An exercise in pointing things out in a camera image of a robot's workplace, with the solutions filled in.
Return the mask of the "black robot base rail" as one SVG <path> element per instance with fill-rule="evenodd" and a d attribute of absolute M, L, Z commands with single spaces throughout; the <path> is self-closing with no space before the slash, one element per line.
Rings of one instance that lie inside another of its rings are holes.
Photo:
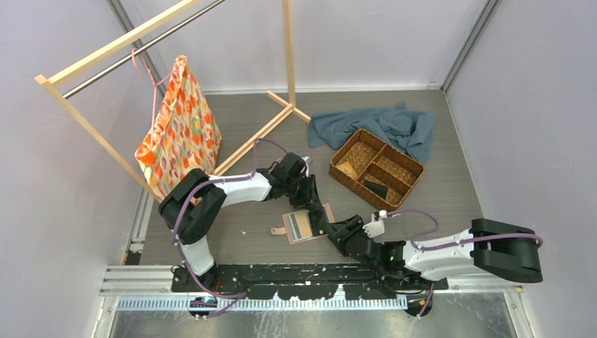
<path fill-rule="evenodd" d="M 183 265 L 174 265 L 173 292 L 201 292 L 204 289 L 245 299 L 305 300 L 331 299 L 343 291 L 348 300 L 390 299 L 399 294 L 415 295 L 429 290 L 447 290 L 447 279 L 431 282 L 401 265 L 385 267 L 363 263 L 311 264 L 221 264 L 194 281 Z"/>

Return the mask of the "orange credit card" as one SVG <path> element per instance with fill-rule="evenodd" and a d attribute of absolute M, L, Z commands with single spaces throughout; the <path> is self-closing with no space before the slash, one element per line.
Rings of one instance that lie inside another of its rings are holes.
<path fill-rule="evenodd" d="M 346 176 L 348 176 L 352 180 L 357 180 L 358 179 L 358 173 L 355 171 L 355 169 L 353 168 L 353 166 L 348 161 L 340 163 L 339 165 L 337 165 L 337 168 L 343 174 L 345 174 Z"/>

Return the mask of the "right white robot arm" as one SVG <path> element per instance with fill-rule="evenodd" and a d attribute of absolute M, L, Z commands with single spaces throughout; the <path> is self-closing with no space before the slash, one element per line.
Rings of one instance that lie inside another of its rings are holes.
<path fill-rule="evenodd" d="M 456 234 L 423 240 L 439 229 L 414 234 L 408 241 L 379 243 L 387 218 L 398 211 L 379 210 L 365 223 L 359 215 L 322 226 L 342 256 L 375 271 L 379 277 L 403 280 L 411 289 L 444 278 L 467 275 L 494 275 L 509 282 L 534 284 L 543 281 L 539 249 L 542 238 L 533 230 L 507 223 L 477 218 Z"/>

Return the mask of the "woven wicker divided basket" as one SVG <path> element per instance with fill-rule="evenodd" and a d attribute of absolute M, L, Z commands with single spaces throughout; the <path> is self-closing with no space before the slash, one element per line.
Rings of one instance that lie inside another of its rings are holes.
<path fill-rule="evenodd" d="M 358 173 L 357 180 L 352 180 L 337 168 L 345 161 Z M 364 129 L 356 131 L 334 154 L 328 170 L 332 178 L 371 206 L 387 211 L 400 208 L 423 172 L 423 164 Z M 363 185 L 363 180 L 387 186 L 387 197 L 381 199 L 371 192 Z"/>

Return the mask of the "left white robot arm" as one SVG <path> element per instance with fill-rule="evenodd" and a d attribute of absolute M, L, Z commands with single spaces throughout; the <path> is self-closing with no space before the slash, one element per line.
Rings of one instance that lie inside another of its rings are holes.
<path fill-rule="evenodd" d="M 306 211 L 313 235 L 325 233 L 329 218 L 315 176 L 309 173 L 307 161 L 295 153 L 245 175 L 214 176 L 191 170 L 158 207 L 191 270 L 190 284 L 200 292 L 215 285 L 215 261 L 206 236 L 222 208 L 281 197 L 287 197 L 292 208 Z"/>

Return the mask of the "yellow credit card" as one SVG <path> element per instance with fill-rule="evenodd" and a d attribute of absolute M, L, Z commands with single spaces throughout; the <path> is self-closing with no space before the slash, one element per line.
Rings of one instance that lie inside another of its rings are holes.
<path fill-rule="evenodd" d="M 289 234 L 292 242 L 301 242 L 313 236 L 308 212 L 296 211 L 287 215 Z"/>

